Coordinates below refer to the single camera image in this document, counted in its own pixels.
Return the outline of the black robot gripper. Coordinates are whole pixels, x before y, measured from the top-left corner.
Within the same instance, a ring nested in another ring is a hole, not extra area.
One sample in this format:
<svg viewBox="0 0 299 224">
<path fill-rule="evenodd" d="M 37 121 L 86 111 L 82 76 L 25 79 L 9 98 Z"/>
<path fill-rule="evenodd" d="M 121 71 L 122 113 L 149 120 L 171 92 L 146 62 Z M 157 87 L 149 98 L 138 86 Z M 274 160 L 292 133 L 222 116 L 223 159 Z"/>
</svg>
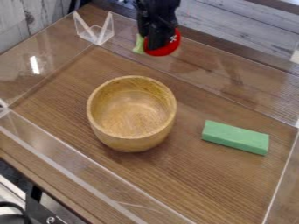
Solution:
<svg viewBox="0 0 299 224">
<path fill-rule="evenodd" d="M 181 4 L 182 0 L 134 0 L 139 34 L 147 36 L 147 48 L 151 51 L 178 40 L 175 12 Z"/>
</svg>

